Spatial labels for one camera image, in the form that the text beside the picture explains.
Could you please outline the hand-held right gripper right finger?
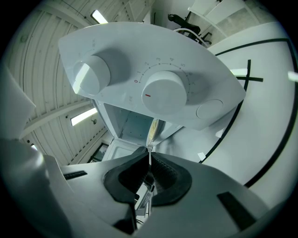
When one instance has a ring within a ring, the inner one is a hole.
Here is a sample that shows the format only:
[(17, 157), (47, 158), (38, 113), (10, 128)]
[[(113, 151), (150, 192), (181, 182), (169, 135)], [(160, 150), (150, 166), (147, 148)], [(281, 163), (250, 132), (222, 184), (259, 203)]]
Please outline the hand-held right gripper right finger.
[(188, 170), (160, 153), (151, 153), (151, 173), (157, 189), (152, 198), (153, 206), (175, 204), (191, 188), (192, 176)]

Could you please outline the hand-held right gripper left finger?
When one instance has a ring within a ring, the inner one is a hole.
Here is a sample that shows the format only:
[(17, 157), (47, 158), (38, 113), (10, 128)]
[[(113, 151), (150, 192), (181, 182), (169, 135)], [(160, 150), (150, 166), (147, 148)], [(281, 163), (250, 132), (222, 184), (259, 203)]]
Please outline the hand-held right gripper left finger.
[(147, 177), (149, 171), (149, 152), (139, 147), (131, 155), (121, 157), (128, 161), (112, 168), (104, 176), (104, 186), (113, 199), (120, 203), (134, 204), (135, 194)]

